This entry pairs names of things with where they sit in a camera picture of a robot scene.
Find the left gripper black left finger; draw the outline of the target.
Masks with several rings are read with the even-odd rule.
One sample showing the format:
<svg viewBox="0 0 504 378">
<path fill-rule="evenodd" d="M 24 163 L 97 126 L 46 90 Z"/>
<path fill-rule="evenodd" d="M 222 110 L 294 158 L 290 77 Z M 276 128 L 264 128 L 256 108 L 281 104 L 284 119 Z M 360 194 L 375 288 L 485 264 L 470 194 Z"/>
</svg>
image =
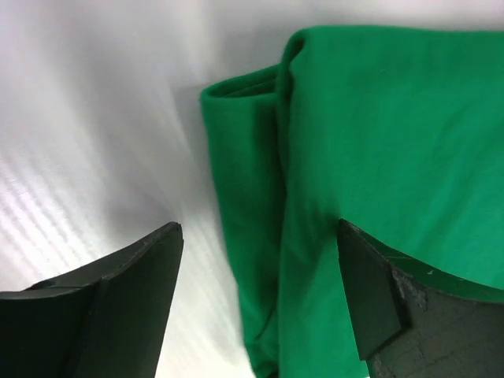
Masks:
<svg viewBox="0 0 504 378">
<path fill-rule="evenodd" d="M 125 248 L 38 282 L 25 377 L 153 377 L 183 251 L 170 222 Z"/>
</svg>

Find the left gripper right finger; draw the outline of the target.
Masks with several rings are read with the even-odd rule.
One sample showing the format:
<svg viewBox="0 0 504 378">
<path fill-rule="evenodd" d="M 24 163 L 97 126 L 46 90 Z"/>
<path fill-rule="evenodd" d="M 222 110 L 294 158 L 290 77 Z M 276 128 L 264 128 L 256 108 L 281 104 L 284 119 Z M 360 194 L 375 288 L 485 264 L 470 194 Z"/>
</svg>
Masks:
<svg viewBox="0 0 504 378">
<path fill-rule="evenodd" d="M 501 377 L 503 292 L 386 246 L 346 220 L 339 267 L 371 377 Z"/>
</svg>

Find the green t shirt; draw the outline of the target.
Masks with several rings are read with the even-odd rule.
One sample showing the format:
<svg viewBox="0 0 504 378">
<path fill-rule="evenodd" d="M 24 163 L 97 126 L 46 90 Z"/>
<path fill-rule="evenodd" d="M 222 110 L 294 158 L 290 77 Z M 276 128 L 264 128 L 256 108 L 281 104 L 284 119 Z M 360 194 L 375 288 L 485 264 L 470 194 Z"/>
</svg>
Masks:
<svg viewBox="0 0 504 378">
<path fill-rule="evenodd" d="M 363 377 L 335 231 L 503 285 L 503 33 L 296 32 L 281 62 L 201 94 L 257 377 Z"/>
</svg>

